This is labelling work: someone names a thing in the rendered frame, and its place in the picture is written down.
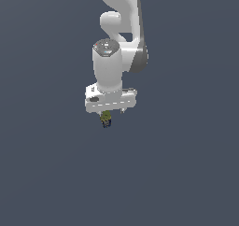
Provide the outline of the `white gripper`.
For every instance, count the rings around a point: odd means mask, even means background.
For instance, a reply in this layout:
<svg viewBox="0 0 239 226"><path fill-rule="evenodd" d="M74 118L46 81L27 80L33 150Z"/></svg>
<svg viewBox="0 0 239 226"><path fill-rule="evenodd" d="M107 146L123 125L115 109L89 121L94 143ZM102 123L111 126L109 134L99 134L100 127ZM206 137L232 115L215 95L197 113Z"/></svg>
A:
<svg viewBox="0 0 239 226"><path fill-rule="evenodd" d="M118 89L114 92L101 92L96 83L86 87L85 108L88 113L100 113L106 110L120 110L124 113L136 104L137 90L134 88Z"/></svg>

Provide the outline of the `small green and blue object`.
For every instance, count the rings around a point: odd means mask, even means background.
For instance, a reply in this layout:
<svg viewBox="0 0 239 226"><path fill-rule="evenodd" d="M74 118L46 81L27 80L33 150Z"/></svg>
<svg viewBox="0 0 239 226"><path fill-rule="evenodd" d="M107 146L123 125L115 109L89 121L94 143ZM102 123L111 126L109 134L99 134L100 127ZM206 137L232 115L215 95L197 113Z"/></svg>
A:
<svg viewBox="0 0 239 226"><path fill-rule="evenodd" d="M109 110L106 110L102 113L102 116L100 117L100 120L103 124L104 128L111 126L111 114Z"/></svg>

